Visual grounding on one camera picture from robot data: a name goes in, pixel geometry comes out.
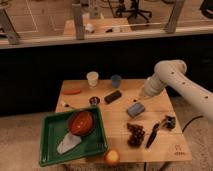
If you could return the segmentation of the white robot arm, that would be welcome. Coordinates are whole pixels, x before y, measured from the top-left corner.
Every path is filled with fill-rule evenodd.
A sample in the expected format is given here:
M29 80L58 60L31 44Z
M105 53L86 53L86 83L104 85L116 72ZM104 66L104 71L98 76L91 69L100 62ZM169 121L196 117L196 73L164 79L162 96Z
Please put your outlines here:
M163 60L154 67L139 91L140 98L159 95L166 86L178 92L188 103L213 122L213 93L185 76L187 65L183 60Z

